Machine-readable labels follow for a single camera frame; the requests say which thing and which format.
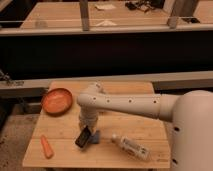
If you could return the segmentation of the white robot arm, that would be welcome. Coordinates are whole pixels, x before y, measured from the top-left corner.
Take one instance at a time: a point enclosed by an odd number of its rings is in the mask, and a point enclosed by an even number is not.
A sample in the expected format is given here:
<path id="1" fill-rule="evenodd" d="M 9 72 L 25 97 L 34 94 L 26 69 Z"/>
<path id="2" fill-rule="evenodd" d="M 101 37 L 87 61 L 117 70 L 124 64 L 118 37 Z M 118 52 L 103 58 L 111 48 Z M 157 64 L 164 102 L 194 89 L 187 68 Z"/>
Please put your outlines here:
<path id="1" fill-rule="evenodd" d="M 81 128 L 94 129 L 101 110 L 170 122 L 170 171 L 213 171 L 213 92 L 107 94 L 92 83 L 77 96 L 77 104 Z"/>

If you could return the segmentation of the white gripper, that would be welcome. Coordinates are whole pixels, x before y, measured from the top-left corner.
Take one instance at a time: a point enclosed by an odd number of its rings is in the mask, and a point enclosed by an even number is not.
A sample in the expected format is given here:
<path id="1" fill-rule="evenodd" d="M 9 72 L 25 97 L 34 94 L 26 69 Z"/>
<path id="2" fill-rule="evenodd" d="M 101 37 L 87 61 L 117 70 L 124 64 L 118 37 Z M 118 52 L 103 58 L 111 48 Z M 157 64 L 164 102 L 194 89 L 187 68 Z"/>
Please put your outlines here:
<path id="1" fill-rule="evenodd" d="M 91 131 L 95 131 L 97 127 L 98 115 L 96 113 L 88 115 L 87 113 L 81 113 L 79 115 L 79 128 L 82 130 L 78 138 L 75 140 L 75 144 L 83 148 L 91 137 Z"/>

